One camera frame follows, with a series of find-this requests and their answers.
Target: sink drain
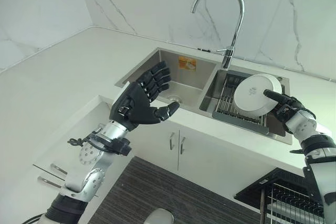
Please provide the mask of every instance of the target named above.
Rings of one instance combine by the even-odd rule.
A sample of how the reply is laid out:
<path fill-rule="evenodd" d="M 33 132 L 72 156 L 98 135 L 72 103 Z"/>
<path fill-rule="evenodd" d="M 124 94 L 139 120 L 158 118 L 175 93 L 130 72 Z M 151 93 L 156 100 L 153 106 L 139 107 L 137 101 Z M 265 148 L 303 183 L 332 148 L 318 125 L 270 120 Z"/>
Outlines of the sink drain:
<path fill-rule="evenodd" d="M 178 102 L 178 103 L 182 103 L 182 99 L 176 95 L 171 95 L 170 97 L 168 97 L 169 100 L 173 101 L 173 102 Z"/>

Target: wall tile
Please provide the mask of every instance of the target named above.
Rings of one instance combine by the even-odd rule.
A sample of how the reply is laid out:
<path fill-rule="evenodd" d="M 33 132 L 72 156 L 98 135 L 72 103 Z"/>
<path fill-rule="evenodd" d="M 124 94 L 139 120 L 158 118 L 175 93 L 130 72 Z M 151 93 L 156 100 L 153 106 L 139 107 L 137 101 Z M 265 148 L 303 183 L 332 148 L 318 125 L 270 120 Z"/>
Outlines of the wall tile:
<path fill-rule="evenodd" d="M 0 0 L 0 66 L 90 26 L 85 0 Z"/>
<path fill-rule="evenodd" d="M 237 0 L 86 0 L 93 23 L 192 47 L 230 45 L 236 27 Z M 236 55 L 253 59 L 279 0 L 245 0 L 246 12 Z"/>
<path fill-rule="evenodd" d="M 335 0 L 281 0 L 257 60 L 336 79 Z"/>

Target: white plate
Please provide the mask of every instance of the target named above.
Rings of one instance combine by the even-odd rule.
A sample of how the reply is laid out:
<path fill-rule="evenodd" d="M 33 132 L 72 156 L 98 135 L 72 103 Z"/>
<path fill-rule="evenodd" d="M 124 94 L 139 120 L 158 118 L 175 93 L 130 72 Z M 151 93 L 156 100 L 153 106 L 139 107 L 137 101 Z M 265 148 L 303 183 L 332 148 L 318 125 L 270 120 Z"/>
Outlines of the white plate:
<path fill-rule="evenodd" d="M 234 94 L 234 106 L 239 114 L 255 117 L 265 115 L 278 104 L 277 101 L 266 97 L 265 89 L 282 93 L 280 82 L 267 73 L 259 73 L 242 81 Z"/>

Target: label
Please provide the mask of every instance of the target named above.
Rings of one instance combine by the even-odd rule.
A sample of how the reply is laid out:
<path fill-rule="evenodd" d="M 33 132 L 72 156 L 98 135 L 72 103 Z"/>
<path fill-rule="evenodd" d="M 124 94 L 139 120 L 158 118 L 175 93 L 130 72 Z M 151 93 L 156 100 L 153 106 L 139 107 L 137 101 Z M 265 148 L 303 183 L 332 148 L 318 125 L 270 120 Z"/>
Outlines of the label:
<path fill-rule="evenodd" d="M 195 59 L 184 57 L 184 56 L 179 56 L 178 58 L 179 58 L 178 59 L 179 69 L 196 71 L 196 60 Z"/>

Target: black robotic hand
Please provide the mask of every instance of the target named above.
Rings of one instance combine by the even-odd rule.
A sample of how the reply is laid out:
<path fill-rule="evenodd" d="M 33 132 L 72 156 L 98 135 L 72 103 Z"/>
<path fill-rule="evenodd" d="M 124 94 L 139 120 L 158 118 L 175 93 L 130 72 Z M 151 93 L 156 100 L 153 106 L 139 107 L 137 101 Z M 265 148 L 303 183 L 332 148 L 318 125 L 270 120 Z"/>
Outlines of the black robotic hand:
<path fill-rule="evenodd" d="M 168 119 L 178 108 L 178 102 L 165 107 L 151 107 L 159 93 L 169 88 L 170 70 L 164 61 L 159 62 L 130 83 L 113 104 L 110 120 L 122 124 L 128 131 L 139 124 L 160 123 Z"/>
<path fill-rule="evenodd" d="M 264 91 L 264 95 L 278 102 L 271 113 L 282 123 L 283 128 L 290 134 L 293 133 L 286 126 L 286 122 L 290 120 L 297 111 L 308 111 L 316 119 L 314 113 L 306 109 L 305 106 L 303 106 L 303 104 L 295 97 L 290 97 L 286 94 L 280 94 L 269 89 Z"/>

